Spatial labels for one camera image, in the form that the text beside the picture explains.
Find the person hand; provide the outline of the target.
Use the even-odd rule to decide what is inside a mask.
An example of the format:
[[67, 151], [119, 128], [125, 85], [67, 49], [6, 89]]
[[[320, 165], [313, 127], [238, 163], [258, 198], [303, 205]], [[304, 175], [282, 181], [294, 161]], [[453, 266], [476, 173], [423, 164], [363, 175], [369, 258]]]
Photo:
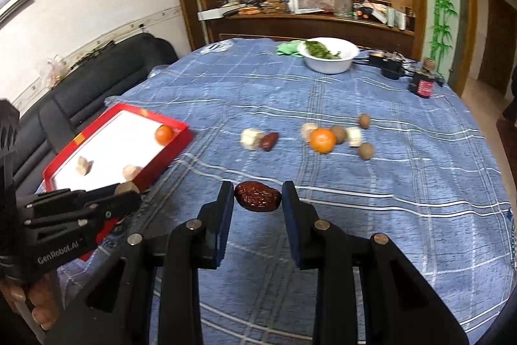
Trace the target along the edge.
[[31, 302], [32, 319], [45, 331], [52, 328], [62, 311], [59, 281], [55, 272], [44, 275], [26, 290], [10, 279], [2, 279], [1, 292], [15, 313], [17, 302]]

